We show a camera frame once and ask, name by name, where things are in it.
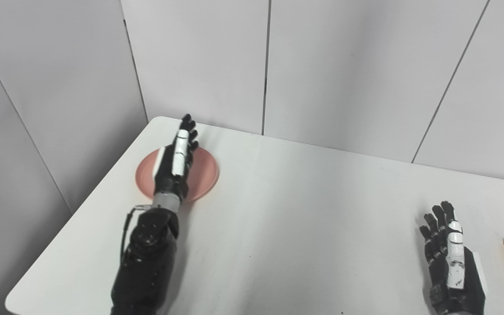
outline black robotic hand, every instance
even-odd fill
[[[154,164],[154,199],[136,206],[126,218],[120,249],[120,268],[112,287],[112,315],[154,315],[164,304],[174,269],[178,239],[178,208],[188,195],[198,132],[189,114],[182,119],[174,141],[159,150]],[[126,231],[133,212],[144,210],[124,251]]]
[[[182,118],[172,144],[161,148],[153,168],[154,195],[174,193],[184,200],[188,195],[188,174],[194,162],[194,151],[200,145],[196,140],[196,122],[190,114]]]
[[[483,315],[486,302],[474,254],[464,246],[454,207],[443,201],[420,227],[432,282],[430,301],[438,315]]]

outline gray wall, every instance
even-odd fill
[[[0,79],[72,211],[147,123],[117,0],[0,0]]]
[[[147,123],[122,19],[118,1],[0,0],[0,315]]]
[[[491,1],[416,163],[504,178],[504,1]]]
[[[71,213],[0,84],[0,314]]]

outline white finger segment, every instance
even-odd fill
[[[176,144],[174,144],[174,157],[172,158],[172,175],[184,175],[186,166],[186,155],[188,155],[188,137],[187,130],[181,129],[176,135]]]
[[[456,220],[450,221],[448,227],[454,231],[448,234],[446,247],[446,263],[448,263],[448,278],[446,285],[451,289],[464,289],[465,260],[464,237],[462,227]]]

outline robot finger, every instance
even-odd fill
[[[183,176],[186,173],[186,158],[188,156],[188,131],[180,129],[175,139],[175,149],[172,160],[172,175]]]
[[[192,142],[192,145],[190,145],[190,150],[192,150],[192,152],[196,151],[196,149],[198,149],[198,146],[200,146],[200,143],[198,141],[194,141]]]
[[[191,131],[196,127],[196,122],[192,120],[192,116],[190,114],[186,114],[184,118],[182,118],[182,123],[180,123],[179,129],[184,129],[186,131]]]
[[[433,206],[434,216],[437,218],[438,222],[438,241],[441,247],[442,253],[446,252],[446,221],[445,212],[442,210],[441,206]]]
[[[448,201],[441,202],[441,207],[446,214],[446,223],[450,223],[452,220],[456,220],[454,217],[454,207]]]
[[[437,220],[431,213],[427,213],[423,217],[430,228],[431,243],[433,245],[433,254],[436,258],[438,258],[441,254],[441,242],[438,236]]]
[[[459,231],[451,230],[448,234],[446,263],[448,264],[448,278],[446,284],[450,288],[464,289],[466,258],[464,254],[464,239]]]
[[[197,130],[194,130],[192,132],[190,132],[190,142],[194,141],[196,139],[196,137],[198,136],[198,131]]]
[[[422,225],[420,227],[420,232],[425,239],[425,259],[427,259],[427,263],[430,265],[435,259],[433,242],[431,241],[431,231],[429,231],[428,227]]]
[[[182,117],[182,122],[189,122],[190,120],[192,120],[192,115],[190,114],[186,114]]]

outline pink plate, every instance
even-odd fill
[[[136,185],[149,199],[153,199],[154,180],[152,176],[154,161],[158,150],[149,153],[138,165]],[[199,147],[194,152],[194,164],[188,175],[188,197],[184,202],[192,202],[205,195],[217,182],[219,168],[214,157],[206,149]]]

